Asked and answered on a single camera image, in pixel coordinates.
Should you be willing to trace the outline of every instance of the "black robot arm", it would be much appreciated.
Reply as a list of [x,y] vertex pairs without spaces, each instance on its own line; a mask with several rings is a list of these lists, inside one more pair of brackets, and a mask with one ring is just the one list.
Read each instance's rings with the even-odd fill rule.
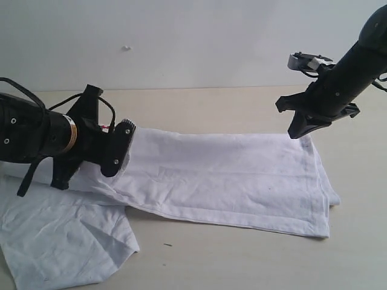
[[294,53],[288,67],[317,78],[305,92],[282,96],[279,112],[295,111],[288,129],[297,139],[333,121],[360,111],[352,101],[369,85],[385,90],[376,80],[387,73],[387,5],[378,9],[363,26],[358,41],[335,64],[326,57]]
[[[51,186],[65,190],[83,161],[100,165],[112,177],[120,170],[130,148],[136,126],[129,120],[115,125],[113,107],[101,98],[102,90],[88,85],[83,93],[47,109],[32,92],[6,78],[32,101],[0,93],[0,161],[31,164],[18,190],[24,196],[39,163],[53,158]],[[52,111],[78,98],[66,114]],[[98,124],[99,101],[112,111],[109,131]]]

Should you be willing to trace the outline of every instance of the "white wall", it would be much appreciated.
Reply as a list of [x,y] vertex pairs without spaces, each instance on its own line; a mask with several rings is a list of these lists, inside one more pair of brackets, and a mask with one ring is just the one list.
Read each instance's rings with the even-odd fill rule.
[[0,0],[0,75],[33,91],[305,84],[288,55],[339,60],[385,4]]

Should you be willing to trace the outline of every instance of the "table surface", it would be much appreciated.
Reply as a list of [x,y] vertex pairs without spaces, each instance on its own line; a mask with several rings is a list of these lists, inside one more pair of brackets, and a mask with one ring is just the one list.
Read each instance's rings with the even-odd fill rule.
[[[281,95],[304,86],[106,91],[118,120],[182,133],[286,133],[293,113]],[[48,104],[73,92],[45,92]],[[331,237],[316,240],[266,231],[170,221],[127,209],[141,251],[107,281],[77,290],[384,289],[387,284],[387,95],[369,88],[362,111],[312,133],[342,199],[330,210]],[[101,121],[109,121],[101,108]],[[15,285],[0,255],[0,288]]]

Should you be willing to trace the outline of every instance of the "table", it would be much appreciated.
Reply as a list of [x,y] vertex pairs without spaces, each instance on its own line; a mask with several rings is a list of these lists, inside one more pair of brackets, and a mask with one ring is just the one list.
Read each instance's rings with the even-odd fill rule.
[[[280,95],[305,86],[106,91],[118,120],[181,133],[285,133],[293,113]],[[52,105],[73,92],[45,92]],[[169,221],[127,209],[141,247],[107,281],[78,290],[383,289],[387,285],[387,95],[368,88],[361,113],[312,133],[342,204],[330,211],[331,237],[310,239]],[[101,107],[101,121],[109,111]],[[15,286],[0,256],[0,288]]]

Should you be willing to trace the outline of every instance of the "folded cloth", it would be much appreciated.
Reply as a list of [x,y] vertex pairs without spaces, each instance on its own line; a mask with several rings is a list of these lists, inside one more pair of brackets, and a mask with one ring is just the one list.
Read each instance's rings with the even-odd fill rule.
[[[47,186],[51,159],[38,167],[26,197],[15,197],[16,181],[12,188],[2,188],[6,201],[0,206],[0,244],[14,277],[24,279],[19,289],[27,289],[31,272],[43,273],[36,274],[41,285],[42,279],[59,279],[69,271],[75,286],[103,280],[119,269],[138,250],[124,222],[123,205],[170,219],[327,238],[329,207],[340,204],[309,136],[292,140],[286,134],[179,134],[138,128],[129,155],[130,162],[114,178],[102,176],[97,165],[83,163],[64,192]],[[19,182],[27,169],[22,164],[3,166]],[[42,245],[49,248],[47,254]],[[79,245],[94,246],[76,250]],[[55,258],[67,252],[86,268],[77,268],[69,258]],[[106,273],[101,260],[108,265]],[[37,289],[60,289],[67,282]]]
[[139,250],[124,206],[36,183],[19,198],[20,182],[0,181],[0,246],[18,290],[98,283]]

